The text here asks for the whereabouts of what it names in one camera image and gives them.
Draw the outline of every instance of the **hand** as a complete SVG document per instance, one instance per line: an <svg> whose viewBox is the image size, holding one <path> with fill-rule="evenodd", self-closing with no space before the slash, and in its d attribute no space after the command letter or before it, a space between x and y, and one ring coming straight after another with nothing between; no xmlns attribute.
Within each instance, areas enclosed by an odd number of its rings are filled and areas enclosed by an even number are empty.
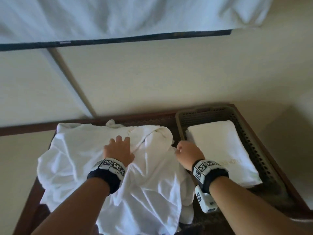
<svg viewBox="0 0 313 235"><path fill-rule="evenodd" d="M131 139L122 136L117 136L116 141L111 138L108 145L104 146L103 156L105 158L115 158L123 163L125 167L131 164L135 158L131 153Z"/></svg>
<svg viewBox="0 0 313 235"><path fill-rule="evenodd" d="M175 154L180 164L189 171L192 170L195 161L205 159L200 148L188 141L180 141Z"/></svg>

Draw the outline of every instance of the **forearm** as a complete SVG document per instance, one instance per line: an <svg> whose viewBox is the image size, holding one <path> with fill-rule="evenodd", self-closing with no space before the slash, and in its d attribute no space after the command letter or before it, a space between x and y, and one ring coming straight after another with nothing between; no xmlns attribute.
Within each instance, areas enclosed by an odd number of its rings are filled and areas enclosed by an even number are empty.
<svg viewBox="0 0 313 235"><path fill-rule="evenodd" d="M109 190L104 180L88 179L59 205L32 235L90 234Z"/></svg>
<svg viewBox="0 0 313 235"><path fill-rule="evenodd" d="M227 177L218 177L209 190L236 234L308 234L284 214Z"/></svg>

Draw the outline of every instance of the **folded white towel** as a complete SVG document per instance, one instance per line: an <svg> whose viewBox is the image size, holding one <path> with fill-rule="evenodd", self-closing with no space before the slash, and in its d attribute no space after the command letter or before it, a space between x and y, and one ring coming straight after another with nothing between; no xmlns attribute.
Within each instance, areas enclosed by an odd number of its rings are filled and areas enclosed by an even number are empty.
<svg viewBox="0 0 313 235"><path fill-rule="evenodd" d="M178 221L191 223L194 184L178 163L166 127L123 127L108 122L59 124L50 149L38 159L38 179L45 188L41 203L53 211L87 178L102 159L110 138L131 138L135 160L121 188L109 195L97 225L103 234L174 234Z"/></svg>
<svg viewBox="0 0 313 235"><path fill-rule="evenodd" d="M186 137L201 149L206 159L224 166L232 181L246 188L262 183L233 122L228 120L190 126Z"/></svg>

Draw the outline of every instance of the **crumpled white cloth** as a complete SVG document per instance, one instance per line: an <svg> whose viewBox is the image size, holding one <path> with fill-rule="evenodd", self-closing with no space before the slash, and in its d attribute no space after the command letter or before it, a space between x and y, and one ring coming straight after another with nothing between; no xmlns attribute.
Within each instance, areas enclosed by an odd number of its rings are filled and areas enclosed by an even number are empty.
<svg viewBox="0 0 313 235"><path fill-rule="evenodd" d="M178 221L191 223L194 184L175 158L166 127L59 124L50 149L38 159L37 174L46 190L41 203L53 211L102 159L110 138L131 138L135 160L120 189L108 196L97 220L103 234L174 234Z"/></svg>
<svg viewBox="0 0 313 235"><path fill-rule="evenodd" d="M206 159L224 166L237 184L249 188L262 183L230 120L190 126L186 137L201 149Z"/></svg>
<svg viewBox="0 0 313 235"><path fill-rule="evenodd" d="M272 0L0 0L0 43L259 26Z"/></svg>

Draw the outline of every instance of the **gray plastic tray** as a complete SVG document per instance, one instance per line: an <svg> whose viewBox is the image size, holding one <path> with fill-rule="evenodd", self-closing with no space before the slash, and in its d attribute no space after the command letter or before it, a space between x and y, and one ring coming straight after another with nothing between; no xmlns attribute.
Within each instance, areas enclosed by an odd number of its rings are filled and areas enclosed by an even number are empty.
<svg viewBox="0 0 313 235"><path fill-rule="evenodd" d="M230 120L234 123L239 138L263 182L249 190L274 206L293 206L294 202L288 196L284 182L276 173L234 108L227 105L213 105L181 110L176 113L178 131L182 140L186 140L185 132L189 126L225 120Z"/></svg>

